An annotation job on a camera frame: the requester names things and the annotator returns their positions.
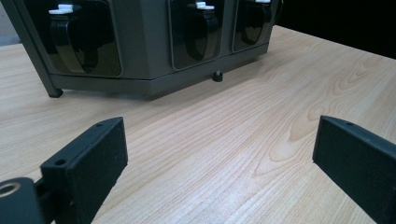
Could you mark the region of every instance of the black bracket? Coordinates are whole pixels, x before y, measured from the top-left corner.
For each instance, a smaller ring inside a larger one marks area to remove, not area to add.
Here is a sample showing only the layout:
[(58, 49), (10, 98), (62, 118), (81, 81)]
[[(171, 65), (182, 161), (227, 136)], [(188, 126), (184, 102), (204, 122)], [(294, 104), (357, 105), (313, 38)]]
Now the black bracket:
[(91, 223), (127, 162), (122, 118), (99, 122), (41, 164), (36, 183), (0, 183), (0, 223)]
[(396, 223), (396, 145), (322, 116), (313, 160), (375, 222)]

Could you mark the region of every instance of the black plastic part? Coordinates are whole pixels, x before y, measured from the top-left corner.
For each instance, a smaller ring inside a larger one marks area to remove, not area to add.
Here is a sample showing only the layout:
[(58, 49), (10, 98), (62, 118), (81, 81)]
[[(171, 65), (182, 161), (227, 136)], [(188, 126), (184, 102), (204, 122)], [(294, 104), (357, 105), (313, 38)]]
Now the black plastic part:
[(122, 118), (93, 125), (41, 165), (0, 183), (0, 223), (91, 223), (128, 162)]
[(215, 82), (221, 82), (223, 78), (223, 74), (220, 71), (215, 72), (215, 74), (213, 74), (212, 80), (214, 80)]
[(0, 223), (42, 224), (44, 220), (32, 179), (20, 177), (0, 183)]
[(396, 145), (322, 116), (313, 160), (375, 222), (396, 223)]
[(57, 223), (91, 223), (127, 165), (122, 118), (93, 125), (41, 165), (62, 207)]

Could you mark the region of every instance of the dark gray machine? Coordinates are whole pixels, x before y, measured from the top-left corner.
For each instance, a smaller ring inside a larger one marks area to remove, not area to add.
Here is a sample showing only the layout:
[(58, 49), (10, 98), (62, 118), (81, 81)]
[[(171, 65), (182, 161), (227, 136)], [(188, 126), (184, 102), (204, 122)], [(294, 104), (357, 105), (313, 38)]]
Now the dark gray machine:
[(50, 97), (152, 95), (266, 53), (278, 0), (2, 0)]

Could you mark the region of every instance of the wooden table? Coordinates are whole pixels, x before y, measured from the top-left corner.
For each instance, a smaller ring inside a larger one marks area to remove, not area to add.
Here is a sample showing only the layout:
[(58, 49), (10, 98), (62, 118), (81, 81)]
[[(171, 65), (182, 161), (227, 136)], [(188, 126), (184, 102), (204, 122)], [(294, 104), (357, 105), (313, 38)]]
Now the wooden table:
[(129, 165), (94, 223), (372, 223), (312, 162), (320, 115), (396, 142), (396, 62), (275, 27), (254, 63), (161, 98), (47, 96), (0, 48), (0, 180), (28, 176), (95, 122), (124, 117)]

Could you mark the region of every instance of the black plastic arm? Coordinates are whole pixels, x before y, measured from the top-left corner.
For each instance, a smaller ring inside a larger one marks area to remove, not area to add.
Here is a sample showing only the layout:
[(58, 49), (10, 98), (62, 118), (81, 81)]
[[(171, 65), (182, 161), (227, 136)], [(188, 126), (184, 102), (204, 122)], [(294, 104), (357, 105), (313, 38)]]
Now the black plastic arm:
[(321, 117), (313, 160), (375, 222), (396, 223), (396, 145)]
[(41, 165), (0, 183), (0, 223), (91, 223), (128, 162), (122, 118), (93, 125)]

